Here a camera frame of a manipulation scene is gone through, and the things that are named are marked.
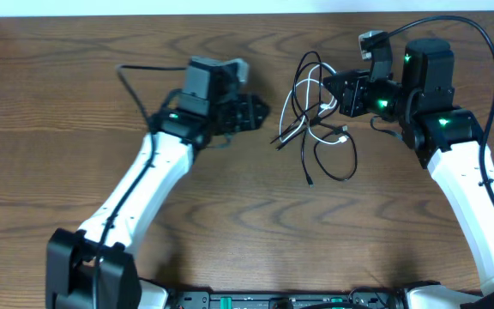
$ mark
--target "green indicator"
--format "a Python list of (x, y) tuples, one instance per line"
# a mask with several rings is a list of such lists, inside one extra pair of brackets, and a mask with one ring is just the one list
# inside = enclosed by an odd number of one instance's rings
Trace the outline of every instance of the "green indicator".
[(386, 100), (378, 100), (377, 103), (381, 108), (388, 106), (388, 102)]
[[(331, 302), (343, 302), (342, 298), (333, 298)], [(344, 309), (344, 307), (333, 307), (333, 309)]]
[(232, 309), (232, 297), (221, 297), (220, 309)]
[(439, 120), (437, 120), (437, 121), (439, 121), (439, 124), (440, 124), (441, 126), (445, 126), (446, 124), (448, 124), (448, 123), (450, 123), (450, 122), (451, 122), (451, 120), (448, 120), (448, 119), (445, 119), (445, 118), (440, 118), (440, 119), (439, 119)]

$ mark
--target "white wall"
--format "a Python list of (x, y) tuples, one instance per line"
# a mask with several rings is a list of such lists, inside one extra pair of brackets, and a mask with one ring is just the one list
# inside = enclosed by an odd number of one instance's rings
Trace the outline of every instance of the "white wall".
[(0, 0), (0, 17), (494, 10), (494, 0)]

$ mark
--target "wood grain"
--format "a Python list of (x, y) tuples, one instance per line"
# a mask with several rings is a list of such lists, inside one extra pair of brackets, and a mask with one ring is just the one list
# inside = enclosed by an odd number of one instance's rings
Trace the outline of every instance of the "wood grain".
[[(356, 138), (359, 167), (347, 183), (319, 171), (304, 182), (298, 143), (276, 152), (284, 100), (299, 58), (318, 50), (338, 70), (363, 68), (357, 36), (426, 14), (124, 16), (0, 19), (0, 307), (41, 307), (45, 245), (76, 229), (109, 196), (144, 131), (116, 64), (184, 65), (191, 55), (251, 65), (249, 90), (273, 111), (230, 148), (201, 153), (169, 196), (137, 260), (140, 275), (215, 290), (337, 290), (432, 279), (476, 289), (476, 269), (446, 199), (415, 155), (336, 116)], [(494, 13), (464, 14), (494, 41)], [(479, 35), (454, 22), (393, 40), (442, 37), (455, 51), (455, 103), (485, 123), (492, 61)], [(396, 61), (401, 73), (401, 61)], [(182, 84), (180, 73), (131, 74), (148, 109)], [(491, 133), (494, 158), (494, 131)], [(322, 148), (346, 172), (349, 148)]]

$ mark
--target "wooden tabletop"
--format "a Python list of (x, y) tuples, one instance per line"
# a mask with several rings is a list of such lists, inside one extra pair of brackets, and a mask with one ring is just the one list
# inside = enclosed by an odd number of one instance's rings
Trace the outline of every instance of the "wooden tabletop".
[[(273, 110), (262, 129), (238, 135), (230, 148), (201, 152), (148, 231), (136, 262), (141, 276), (215, 290), (417, 280), (477, 289), (472, 255), (444, 195), (411, 150), (370, 129), (369, 115), (332, 118), (349, 125), (358, 145), (358, 172), (346, 183), (321, 172), (312, 142), (314, 188), (305, 183), (300, 141), (280, 152), (268, 144), (305, 52), (319, 51), (338, 70), (367, 68), (358, 35), (426, 15), (0, 18), (0, 307), (44, 305), (47, 240), (57, 227), (76, 230), (136, 157), (144, 123), (115, 65), (186, 65), (191, 55), (244, 58), (248, 90)], [(494, 13), (463, 15), (494, 41)], [(484, 124), (494, 76), (482, 38), (457, 22), (402, 33), (392, 39), (396, 79), (405, 44), (420, 37), (451, 43), (455, 104)], [(150, 111), (184, 79), (130, 76)], [(494, 129), (490, 145), (494, 160)], [(321, 151), (331, 171), (352, 165), (349, 146)]]

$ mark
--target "green light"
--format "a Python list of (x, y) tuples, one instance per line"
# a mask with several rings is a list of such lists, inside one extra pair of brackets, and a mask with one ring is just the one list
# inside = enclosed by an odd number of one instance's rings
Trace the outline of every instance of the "green light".
[(378, 105), (381, 107), (381, 108), (384, 108), (386, 106), (388, 106), (388, 102), (386, 100), (379, 100), (378, 101)]
[(448, 120), (448, 119), (445, 119), (445, 118), (440, 118), (437, 121), (439, 121), (439, 124), (441, 124), (442, 126), (445, 126), (446, 124), (448, 124), (449, 122), (451, 122), (451, 120)]

